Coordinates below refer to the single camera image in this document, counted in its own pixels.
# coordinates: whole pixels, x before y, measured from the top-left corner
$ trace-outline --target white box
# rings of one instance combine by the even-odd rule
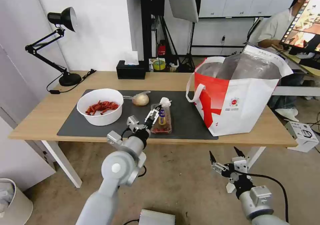
[[[306,153],[319,143],[313,130],[307,124],[288,122],[285,128],[298,143],[295,148],[288,147],[288,149]]]
[[[174,225],[175,215],[142,209],[139,225]]]

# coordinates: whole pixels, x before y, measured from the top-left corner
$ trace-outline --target concrete floor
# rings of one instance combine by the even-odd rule
[[[299,98],[297,105],[301,122],[315,122],[320,101]],[[104,158],[114,151],[103,143],[61,142],[60,147],[83,180],[82,187],[74,188],[57,167],[56,174],[26,192],[34,202],[27,225],[74,225],[86,199],[102,182]],[[232,147],[226,146],[147,146],[147,174],[132,187],[120,188],[113,224],[139,218],[142,208],[174,214],[177,225],[249,224],[235,194],[226,193],[226,178],[210,169],[209,150],[222,163],[236,155]],[[319,224],[319,171],[320,154],[315,149],[304,154],[277,148],[267,148],[251,170],[272,176],[284,185],[291,225]],[[275,215],[284,219],[280,187],[263,178],[254,178],[254,184],[267,185],[274,196]]]

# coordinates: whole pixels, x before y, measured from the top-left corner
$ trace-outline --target black desk lamp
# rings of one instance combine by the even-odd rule
[[[48,20],[54,24],[58,29],[56,29],[51,34],[43,37],[42,39],[36,41],[35,43],[31,45],[26,46],[26,51],[35,57],[39,58],[40,60],[44,61],[45,63],[49,64],[53,68],[60,71],[63,76],[59,79],[59,83],[62,86],[73,86],[77,85],[81,82],[81,76],[79,74],[70,73],[67,71],[67,69],[63,66],[57,65],[56,63],[49,61],[47,58],[41,56],[38,54],[38,50],[44,48],[45,46],[53,43],[54,41],[62,38],[64,36],[64,31],[61,27],[61,25],[64,25],[66,28],[68,28],[71,31],[75,32],[75,28],[77,27],[77,17],[76,13],[74,12],[74,9],[72,7],[64,9],[61,13],[48,13]],[[58,34],[58,37],[55,37],[53,40],[45,43],[40,43],[43,40],[49,38],[50,36]]]

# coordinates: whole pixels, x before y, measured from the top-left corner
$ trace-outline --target table leg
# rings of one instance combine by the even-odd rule
[[[48,149],[48,151],[51,153],[51,155],[58,162],[58,164],[60,165],[62,170],[65,172],[65,174],[72,181],[74,186],[76,188],[80,188],[82,181],[78,176],[78,174],[76,173],[76,171],[71,166],[66,156],[61,151],[60,147],[58,146],[58,143],[54,141],[42,141],[42,142],[45,145],[45,147]]]
[[[252,147],[246,157],[248,170],[253,166],[257,161],[259,156],[262,154],[266,147]],[[226,186],[227,193],[232,193],[236,188],[232,183],[228,183]]]

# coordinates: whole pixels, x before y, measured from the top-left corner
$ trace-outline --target shopping bag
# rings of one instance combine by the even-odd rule
[[[279,56],[246,46],[242,54],[209,57],[191,74],[186,98],[194,102],[213,136],[248,133],[280,78],[292,74]],[[194,77],[194,97],[188,97]]]

